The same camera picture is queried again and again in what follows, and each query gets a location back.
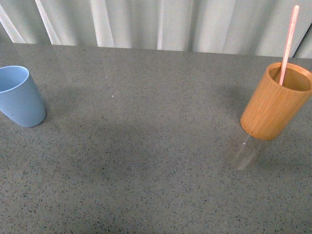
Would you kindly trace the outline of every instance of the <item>pink straw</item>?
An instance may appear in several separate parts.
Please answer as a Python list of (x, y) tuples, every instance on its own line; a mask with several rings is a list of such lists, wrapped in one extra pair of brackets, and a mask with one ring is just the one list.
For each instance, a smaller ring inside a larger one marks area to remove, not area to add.
[(283, 57), (283, 61), (282, 61), (281, 78), (279, 79), (280, 85), (283, 85), (283, 81), (284, 81), (284, 76), (285, 76), (287, 61), (288, 61), (288, 57), (289, 57), (289, 52), (291, 51), (294, 29), (295, 29), (296, 23), (297, 23), (298, 12), (299, 12), (299, 6), (296, 5), (292, 8), (292, 16), (291, 16), (291, 21), (289, 23), (286, 46), (285, 46), (285, 50), (284, 50), (284, 57)]

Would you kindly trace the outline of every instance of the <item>countertop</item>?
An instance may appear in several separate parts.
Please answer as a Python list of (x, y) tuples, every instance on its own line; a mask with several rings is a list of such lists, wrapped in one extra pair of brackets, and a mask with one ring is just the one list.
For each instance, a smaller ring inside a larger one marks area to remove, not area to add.
[[(311, 233), (312, 100), (272, 141), (239, 124), (281, 58), (0, 43), (47, 116), (0, 113), (0, 233)], [(290, 59), (312, 70), (312, 59)]]

